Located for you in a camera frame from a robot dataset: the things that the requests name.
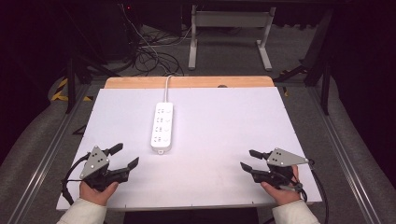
human hand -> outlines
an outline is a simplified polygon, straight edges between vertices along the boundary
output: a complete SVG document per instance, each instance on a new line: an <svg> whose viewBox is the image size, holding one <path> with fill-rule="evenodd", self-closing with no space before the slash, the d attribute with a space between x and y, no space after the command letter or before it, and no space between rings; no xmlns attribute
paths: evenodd
<svg viewBox="0 0 396 224"><path fill-rule="evenodd" d="M97 189L91 189L85 181L81 181L79 184L79 198L84 199L90 203L96 203L102 206L106 206L107 200L116 191L119 183L114 182L110 184L103 192Z"/></svg>
<svg viewBox="0 0 396 224"><path fill-rule="evenodd" d="M297 165L292 165L291 168L293 169L295 176L292 180L296 181L295 178L298 178L298 167ZM277 205L279 206L301 200L300 194L297 191L289 189L276 189L266 182L261 182L261 185L265 191L275 199Z"/></svg>

power outlet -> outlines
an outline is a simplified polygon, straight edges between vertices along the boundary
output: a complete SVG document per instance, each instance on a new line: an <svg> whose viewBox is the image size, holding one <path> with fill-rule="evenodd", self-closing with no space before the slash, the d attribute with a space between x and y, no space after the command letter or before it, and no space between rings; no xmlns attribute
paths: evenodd
<svg viewBox="0 0 396 224"><path fill-rule="evenodd" d="M172 145L173 104L158 103L152 125L151 147L162 155L169 151Z"/></svg>

white sleeve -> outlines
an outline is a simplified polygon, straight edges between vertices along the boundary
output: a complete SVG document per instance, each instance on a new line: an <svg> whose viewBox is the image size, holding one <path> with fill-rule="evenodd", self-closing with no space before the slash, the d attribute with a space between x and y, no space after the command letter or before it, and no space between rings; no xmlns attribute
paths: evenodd
<svg viewBox="0 0 396 224"><path fill-rule="evenodd" d="M273 208L273 214L276 224L319 223L303 200L275 207Z"/></svg>
<svg viewBox="0 0 396 224"><path fill-rule="evenodd" d="M103 224L106 207L77 199L57 224Z"/></svg>

metal rail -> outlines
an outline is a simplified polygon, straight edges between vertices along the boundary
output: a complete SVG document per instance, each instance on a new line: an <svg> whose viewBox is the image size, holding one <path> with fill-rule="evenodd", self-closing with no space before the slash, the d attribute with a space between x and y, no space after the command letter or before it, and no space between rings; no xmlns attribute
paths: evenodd
<svg viewBox="0 0 396 224"><path fill-rule="evenodd" d="M38 193L38 190L41 187L41 184L44 181L44 178L47 175L47 172L50 169L53 160L56 157L62 141L64 140L64 133L67 130L72 118L74 117L79 107L79 104L82 102L88 88L89 85L82 85L82 87L79 89L76 105L73 107L69 114L64 115L64 119L62 120L60 127L58 128L55 136L52 138L52 141L47 148L46 154L39 163L28 186L26 187L25 192L21 196L20 201L14 209L14 212L12 213L10 219L8 220L8 224L22 223L30 206L32 205L35 196Z"/></svg>
<svg viewBox="0 0 396 224"><path fill-rule="evenodd" d="M361 183L361 179L356 173L355 168L353 167L352 162L347 155L347 151L344 148L340 138L338 137L338 134L334 129L334 126L332 125L331 119L329 118L329 116L326 116L323 113L323 110L320 106L320 97L318 95L318 92L315 90L314 87L307 87L307 89L309 95L311 96L312 100L315 103L315 106L324 124L326 125L332 143L332 149L335 153L335 156L337 157L338 161L341 164L344 174L346 175L346 180L349 183L349 186L352 189L353 194L355 195L355 198L359 204L359 207L361 208L364 218L366 219L367 223L374 223L374 224L381 223L378 214L376 213L369 199L369 196L367 195L366 190L364 189L364 186Z"/></svg>

table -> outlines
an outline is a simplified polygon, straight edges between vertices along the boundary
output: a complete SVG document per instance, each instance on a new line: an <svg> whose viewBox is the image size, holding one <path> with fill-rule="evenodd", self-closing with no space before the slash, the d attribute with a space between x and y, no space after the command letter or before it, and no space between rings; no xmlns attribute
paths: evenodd
<svg viewBox="0 0 396 224"><path fill-rule="evenodd" d="M109 157L110 170L140 158L108 208L137 211L273 204L239 164L268 169L263 161L249 156L250 149L269 152L281 147L304 156L271 78L172 77L168 97L175 105L173 144L170 151L158 155L149 139L164 82L165 77L112 77L99 92L75 161L94 145L105 149L117 143L123 143L124 149ZM82 165L70 178L78 178L81 170ZM308 201L320 202L309 167L299 165L299 171ZM76 199L78 183L68 187ZM57 209L68 207L61 196Z"/></svg>

